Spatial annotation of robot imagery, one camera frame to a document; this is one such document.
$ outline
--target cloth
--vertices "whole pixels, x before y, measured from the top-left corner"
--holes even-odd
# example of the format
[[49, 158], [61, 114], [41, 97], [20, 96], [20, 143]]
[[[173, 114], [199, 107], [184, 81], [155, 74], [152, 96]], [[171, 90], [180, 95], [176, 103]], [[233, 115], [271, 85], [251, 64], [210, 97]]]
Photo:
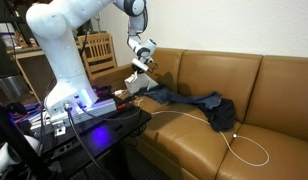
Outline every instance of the cloth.
[[235, 108], [232, 100], [223, 98], [221, 104], [212, 110], [206, 108], [204, 104], [199, 104], [198, 108], [208, 118], [214, 131], [227, 131], [234, 127]]
[[135, 95], [145, 95], [148, 96], [160, 104], [167, 101], [172, 101], [182, 104], [204, 104], [208, 109], [213, 109], [220, 105], [222, 100], [222, 95], [219, 92], [212, 92], [203, 96], [188, 96], [184, 97], [178, 93], [170, 91], [167, 87], [163, 85], [155, 86], [149, 90], [140, 89]]
[[170, 91], [162, 85], [149, 90], [142, 88], [135, 95], [145, 95], [163, 104], [167, 101], [183, 104], [196, 104], [208, 118], [214, 131], [226, 131], [234, 127], [235, 108], [233, 101], [222, 98], [220, 92], [212, 92], [203, 96], [184, 97]]

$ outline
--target black table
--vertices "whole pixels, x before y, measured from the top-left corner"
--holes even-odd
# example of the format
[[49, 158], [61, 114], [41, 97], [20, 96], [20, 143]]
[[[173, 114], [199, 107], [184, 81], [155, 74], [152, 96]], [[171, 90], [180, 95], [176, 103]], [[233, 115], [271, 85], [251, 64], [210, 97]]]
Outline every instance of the black table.
[[[75, 127], [95, 158], [109, 150], [114, 153], [115, 158], [111, 161], [117, 164], [115, 171], [120, 171], [121, 177], [127, 179], [128, 167], [121, 141], [150, 119], [151, 114], [128, 104], [124, 110], [76, 124]], [[47, 163], [58, 161], [65, 179], [72, 177], [91, 163], [70, 127], [66, 129], [65, 135], [59, 137], [54, 137], [53, 134], [46, 135], [44, 145], [43, 159], [48, 160]]]

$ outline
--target wire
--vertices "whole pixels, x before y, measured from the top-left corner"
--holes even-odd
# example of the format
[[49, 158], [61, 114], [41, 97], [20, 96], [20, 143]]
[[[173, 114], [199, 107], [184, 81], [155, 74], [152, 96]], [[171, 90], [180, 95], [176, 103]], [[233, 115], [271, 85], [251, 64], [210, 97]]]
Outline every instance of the wire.
[[15, 124], [18, 124], [20, 122], [29, 120], [30, 118], [38, 115], [40, 112], [41, 112], [41, 106], [37, 107], [35, 110], [28, 111], [26, 115], [19, 115], [19, 116], [12, 117], [12, 118]]
[[91, 116], [92, 118], [99, 119], [99, 120], [104, 120], [104, 121], [121, 121], [121, 120], [125, 120], [125, 119], [130, 119], [130, 118], [132, 118], [132, 117], [138, 115], [138, 114], [141, 112], [141, 110], [142, 110], [141, 108], [138, 108], [138, 110], [137, 110], [136, 113], [134, 113], [134, 114], [132, 114], [132, 115], [130, 115], [130, 116], [128, 116], [128, 117], [117, 118], [117, 119], [115, 119], [115, 118], [102, 118], [102, 117], [99, 117], [99, 116], [94, 116], [93, 114], [87, 112], [87, 111], [84, 109], [84, 107], [82, 107], [82, 105], [78, 104], [78, 106], [81, 108], [81, 110], [82, 110], [85, 114]]
[[146, 105], [146, 101], [143, 100], [143, 98], [141, 98], [140, 100], [138, 101], [134, 101], [134, 102], [137, 102], [137, 106], [139, 106], [140, 108], [144, 107]]
[[[41, 107], [42, 107], [42, 111], [41, 111], [41, 114], [40, 114], [40, 116], [41, 116], [41, 128], [40, 128], [40, 141], [39, 141], [39, 147], [41, 146], [41, 145], [44, 145], [44, 142], [45, 142], [45, 126], [44, 126], [44, 118], [43, 118], [43, 112], [45, 111], [44, 109], [45, 109], [45, 103], [46, 103], [46, 100], [47, 100], [47, 98], [48, 98], [48, 94], [49, 94], [49, 88], [50, 88], [50, 86], [52, 85], [52, 83], [55, 81], [56, 79], [55, 78], [53, 78], [49, 83], [48, 83], [48, 85], [47, 85], [47, 87], [46, 87], [46, 89], [45, 89], [45, 91], [44, 91], [44, 95], [43, 95], [43, 102], [42, 102], [42, 104], [41, 104]], [[41, 155], [43, 153], [43, 147], [42, 147], [42, 149], [40, 150], [40, 154], [39, 155]]]
[[86, 24], [87, 28], [86, 28], [86, 31], [85, 31], [85, 39], [84, 39], [84, 42], [83, 42], [82, 49], [80, 50], [80, 57], [82, 57], [82, 54], [85, 51], [85, 46], [86, 46], [86, 42], [87, 42], [87, 35], [88, 35], [88, 28], [90, 26], [90, 22], [91, 21], [89, 20], [89, 21], [87, 21], [87, 24]]
[[144, 25], [144, 29], [142, 32], [144, 32], [147, 29], [147, 23], [148, 23], [148, 14], [147, 14], [147, 7], [145, 6], [144, 8], [144, 21], [145, 21], [145, 25]]
[[[203, 122], [203, 123], [206, 123], [206, 124], [209, 124], [209, 125], [210, 125], [210, 123], [209, 123], [209, 122], [206, 122], [204, 119], [195, 117], [195, 116], [190, 115], [190, 114], [187, 114], [187, 113], [179, 112], [179, 111], [158, 111], [158, 112], [154, 112], [154, 113], [151, 113], [151, 114], [152, 114], [152, 115], [156, 115], [156, 114], [161, 114], [161, 113], [177, 113], [177, 114], [182, 114], [182, 115], [192, 117], [192, 118], [194, 118], [194, 119], [197, 119], [197, 120], [199, 120], [199, 121], [201, 121], [201, 122]], [[267, 164], [267, 163], [269, 162], [270, 156], [269, 156], [268, 152], [265, 150], [265, 148], [263, 148], [260, 144], [258, 144], [257, 142], [253, 141], [252, 139], [249, 139], [249, 138], [244, 137], [244, 136], [237, 136], [237, 135], [235, 134], [236, 137], [240, 137], [240, 138], [246, 139], [246, 140], [251, 141], [252, 143], [256, 144], [258, 147], [260, 147], [260, 148], [265, 152], [265, 154], [266, 154], [266, 156], [267, 156], [266, 161], [265, 161], [264, 163], [260, 163], [260, 164], [253, 164], [253, 163], [250, 163], [250, 162], [244, 160], [243, 158], [241, 158], [240, 156], [238, 156], [238, 155], [232, 150], [232, 148], [230, 147], [230, 145], [229, 145], [229, 143], [228, 143], [228, 141], [227, 141], [225, 135], [223, 134], [223, 132], [222, 132], [222, 131], [219, 131], [219, 132], [220, 132], [221, 135], [223, 136], [223, 139], [224, 139], [224, 141], [225, 141], [225, 143], [226, 143], [228, 149], [229, 149], [229, 150], [234, 154], [234, 156], [236, 156], [239, 160], [243, 161], [244, 163], [246, 163], [246, 164], [248, 164], [248, 165], [250, 165], [250, 166], [256, 166], [256, 167], [264, 166], [265, 164]]]
[[[10, 38], [11, 38], [11, 41], [12, 41], [12, 46], [13, 46], [13, 60], [14, 60], [14, 62], [15, 62], [15, 66], [16, 66], [16, 70], [17, 70], [17, 76], [20, 76], [20, 74], [21, 74], [21, 72], [20, 72], [20, 69], [18, 68], [18, 66], [17, 66], [17, 64], [16, 64], [16, 51], [15, 51], [15, 44], [14, 44], [14, 39], [13, 39], [13, 37], [12, 37], [12, 35], [11, 35], [11, 31], [10, 31], [10, 28], [8, 27], [8, 24], [7, 23], [5, 23], [5, 25], [6, 25], [6, 28], [7, 28], [7, 32], [8, 32], [8, 34], [9, 34], [9, 36], [10, 36]], [[23, 93], [21, 92], [21, 96], [20, 96], [20, 98], [19, 98], [19, 102], [21, 102], [22, 101], [22, 98], [23, 98]]]
[[90, 176], [88, 175], [88, 173], [87, 173], [87, 171], [86, 171], [86, 169], [84, 168], [84, 174], [85, 174], [85, 177], [86, 177], [86, 179], [87, 180], [90, 180]]
[[102, 31], [100, 25], [101, 21], [100, 14], [99, 13], [95, 14], [94, 19], [97, 21], [98, 33], [100, 33]]
[[84, 149], [85, 153], [87, 154], [87, 156], [91, 159], [91, 161], [93, 162], [93, 164], [96, 166], [97, 170], [101, 173], [101, 176], [103, 179], [111, 179], [110, 175], [104, 171], [101, 167], [101, 165], [96, 161], [96, 159], [94, 158], [94, 156], [90, 153], [90, 151], [87, 149], [87, 147], [85, 146], [85, 144], [83, 143], [80, 135], [78, 134], [78, 132], [76, 131], [75, 125], [74, 125], [74, 120], [72, 117], [72, 113], [71, 113], [72, 108], [65, 108], [65, 111], [67, 112], [68, 115], [68, 120], [71, 124], [71, 127], [73, 129], [73, 132], [76, 136], [76, 139], [78, 140], [78, 142], [80, 143], [80, 145], [82, 146], [82, 148]]
[[26, 177], [26, 180], [30, 180], [32, 177], [32, 171], [29, 170], [28, 174], [27, 174], [27, 177]]

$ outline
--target leather upholstery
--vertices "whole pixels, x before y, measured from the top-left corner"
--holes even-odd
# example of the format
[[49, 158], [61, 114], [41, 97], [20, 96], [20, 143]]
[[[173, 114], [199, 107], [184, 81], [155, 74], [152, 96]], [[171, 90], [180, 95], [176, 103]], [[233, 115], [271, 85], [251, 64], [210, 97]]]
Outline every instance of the leather upholstery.
[[[261, 167], [245, 164], [228, 151], [217, 179], [294, 180], [308, 179], [308, 142], [283, 133], [243, 124], [238, 135], [260, 144], [269, 154], [269, 162]], [[231, 148], [244, 160], [261, 164], [266, 154], [250, 141], [237, 138]]]
[[[171, 103], [160, 111], [184, 112], [207, 122], [203, 112], [194, 105]], [[229, 142], [239, 127], [240, 123], [236, 122], [235, 128], [224, 133]], [[213, 131], [207, 123], [182, 114], [167, 112], [153, 115], [141, 139], [198, 179], [214, 179], [227, 152], [219, 132]], [[151, 158], [154, 152], [141, 153]]]
[[308, 141], [308, 58], [265, 56], [245, 123]]
[[147, 73], [159, 84], [164, 84], [174, 92], [178, 92], [178, 76], [184, 49], [157, 48], [152, 55], [158, 68], [153, 74]]
[[131, 64], [120, 66], [104, 72], [102, 76], [97, 76], [93, 80], [90, 80], [90, 82], [92, 85], [99, 87], [111, 85], [113, 91], [126, 89], [124, 80], [133, 73], [132, 70]]
[[196, 106], [138, 97], [148, 112], [202, 119], [153, 114], [138, 138], [136, 149], [171, 179], [308, 179], [308, 58], [165, 48], [153, 58], [159, 68], [150, 76], [159, 84], [184, 96], [220, 91], [233, 100], [235, 127], [224, 135], [241, 158], [261, 164], [266, 154], [234, 133], [269, 154], [264, 166], [248, 165]]
[[186, 51], [179, 75], [179, 92], [199, 96], [220, 91], [232, 99], [237, 120], [242, 122], [252, 92], [261, 55]]

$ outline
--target white cable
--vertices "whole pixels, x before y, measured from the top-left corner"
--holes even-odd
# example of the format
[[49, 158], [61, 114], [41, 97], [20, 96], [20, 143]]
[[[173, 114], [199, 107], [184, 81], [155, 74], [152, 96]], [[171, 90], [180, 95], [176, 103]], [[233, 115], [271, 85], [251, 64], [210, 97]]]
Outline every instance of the white cable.
[[[158, 112], [154, 112], [154, 113], [151, 113], [151, 114], [152, 114], [152, 115], [155, 115], [155, 114], [161, 114], [161, 113], [177, 113], [177, 114], [183, 114], [183, 115], [192, 117], [192, 118], [194, 118], [194, 119], [197, 119], [197, 120], [199, 120], [199, 121], [202, 121], [202, 122], [204, 122], [204, 123], [206, 123], [206, 124], [210, 124], [210, 123], [208, 123], [207, 121], [205, 121], [204, 119], [195, 117], [195, 116], [190, 115], [190, 114], [187, 114], [187, 113], [178, 112], [178, 111], [158, 111]], [[241, 158], [240, 156], [238, 156], [238, 155], [232, 150], [232, 148], [230, 147], [230, 145], [229, 145], [229, 143], [228, 143], [228, 141], [227, 141], [225, 135], [223, 134], [223, 132], [220, 131], [220, 133], [221, 133], [221, 135], [223, 136], [223, 139], [225, 140], [225, 143], [226, 143], [228, 149], [233, 153], [233, 155], [234, 155], [235, 157], [237, 157], [239, 160], [243, 161], [244, 163], [246, 163], [246, 164], [248, 164], [248, 165], [250, 165], [250, 166], [260, 167], [260, 166], [264, 166], [265, 164], [267, 164], [267, 163], [269, 162], [270, 156], [269, 156], [268, 152], [265, 150], [265, 148], [263, 148], [260, 144], [258, 144], [257, 142], [253, 141], [252, 139], [247, 138], [247, 137], [244, 137], [244, 136], [238, 136], [238, 135], [236, 135], [236, 134], [233, 134], [233, 137], [234, 137], [234, 138], [238, 138], [238, 137], [239, 137], [239, 138], [246, 139], [246, 140], [251, 141], [252, 143], [256, 144], [258, 147], [260, 147], [260, 148], [265, 152], [265, 154], [266, 154], [266, 156], [267, 156], [267, 159], [266, 159], [266, 161], [265, 161], [264, 163], [261, 163], [261, 164], [253, 164], [253, 163], [250, 163], [250, 162], [244, 160], [244, 159]]]
[[100, 14], [99, 13], [95, 14], [94, 19], [97, 21], [98, 33], [100, 33], [102, 31], [100, 26], [100, 20], [101, 20]]
[[137, 106], [139, 106], [139, 107], [140, 107], [140, 105], [141, 105], [141, 102], [144, 102], [144, 103], [146, 104], [146, 101], [143, 101], [143, 98], [141, 98], [141, 99], [138, 100], [138, 101], [134, 101], [134, 102], [136, 102], [136, 103], [137, 103]]
[[268, 152], [267, 152], [260, 144], [258, 144], [257, 142], [253, 141], [253, 140], [250, 139], [250, 138], [247, 138], [247, 137], [244, 137], [244, 136], [238, 136], [238, 135], [234, 134], [234, 135], [235, 135], [235, 137], [234, 137], [234, 135], [233, 135], [234, 138], [243, 138], [243, 139], [249, 140], [249, 141], [251, 141], [252, 143], [256, 144], [258, 147], [260, 147], [260, 148], [265, 152], [265, 154], [266, 154], [266, 156], [267, 156], [266, 161], [265, 161], [264, 163], [261, 163], [261, 164], [253, 164], [253, 163], [247, 162], [246, 160], [244, 160], [243, 158], [241, 158], [240, 156], [238, 156], [238, 155], [232, 150], [232, 148], [231, 148], [230, 145], [228, 144], [228, 141], [226, 140], [224, 134], [223, 134], [221, 131], [220, 131], [220, 133], [221, 133], [221, 135], [223, 136], [223, 138], [224, 138], [224, 140], [225, 140], [225, 142], [226, 142], [226, 145], [227, 145], [228, 149], [234, 154], [234, 156], [236, 156], [239, 160], [245, 162], [246, 164], [248, 164], [248, 165], [250, 165], [250, 166], [260, 167], [260, 166], [264, 166], [265, 164], [267, 164], [268, 161], [270, 160], [270, 155], [268, 154]]

